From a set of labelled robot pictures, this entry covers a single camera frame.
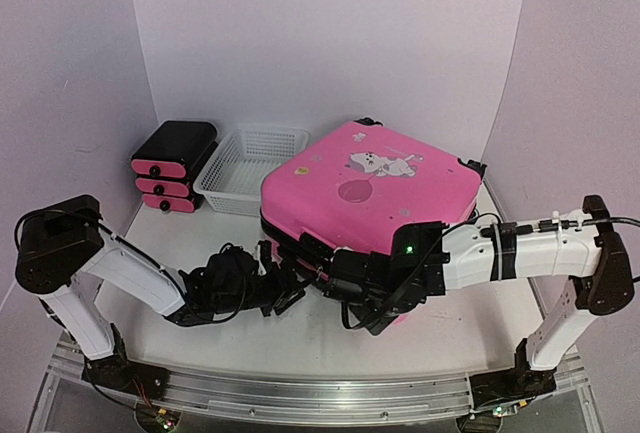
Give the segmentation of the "pink hard-shell suitcase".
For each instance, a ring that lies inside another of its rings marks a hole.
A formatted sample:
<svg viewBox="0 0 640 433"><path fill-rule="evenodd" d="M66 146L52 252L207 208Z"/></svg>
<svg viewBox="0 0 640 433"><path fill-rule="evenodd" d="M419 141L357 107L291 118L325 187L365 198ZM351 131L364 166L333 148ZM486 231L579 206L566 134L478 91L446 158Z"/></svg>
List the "pink hard-shell suitcase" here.
<svg viewBox="0 0 640 433"><path fill-rule="evenodd" d="M407 223L469 220L485 167L368 118L348 122L271 172L261 224L280 260L318 288L338 248L387 254Z"/></svg>

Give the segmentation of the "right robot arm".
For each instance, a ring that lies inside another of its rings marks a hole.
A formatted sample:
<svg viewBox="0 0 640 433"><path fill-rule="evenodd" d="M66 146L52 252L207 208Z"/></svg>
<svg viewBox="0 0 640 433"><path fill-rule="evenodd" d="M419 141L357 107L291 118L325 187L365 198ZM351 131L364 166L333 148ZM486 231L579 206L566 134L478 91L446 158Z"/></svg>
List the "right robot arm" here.
<svg viewBox="0 0 640 433"><path fill-rule="evenodd" d="M526 222L477 219L399 227L387 254L338 248L321 274L323 294L341 304L348 330L380 334L397 317L450 290L523 278L562 276L566 283L540 326L518 344L508 369L469 378L474 413L500 415L556 388L565 353L599 317L624 309L635 294L629 255L598 195L580 209Z"/></svg>

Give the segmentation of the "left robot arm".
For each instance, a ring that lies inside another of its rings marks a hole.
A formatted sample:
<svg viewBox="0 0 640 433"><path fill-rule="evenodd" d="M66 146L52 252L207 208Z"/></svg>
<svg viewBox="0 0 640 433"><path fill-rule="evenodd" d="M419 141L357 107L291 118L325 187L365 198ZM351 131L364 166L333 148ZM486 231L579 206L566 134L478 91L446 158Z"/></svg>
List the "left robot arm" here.
<svg viewBox="0 0 640 433"><path fill-rule="evenodd" d="M107 226L91 195L24 214L14 243L16 281L76 341L83 381L143 401L164 397L169 372L128 357L121 333L85 294L82 277L120 289L181 328L221 325L254 309L280 315L308 285L295 264L273 260L267 240L255 254L227 243L203 267L169 268Z"/></svg>

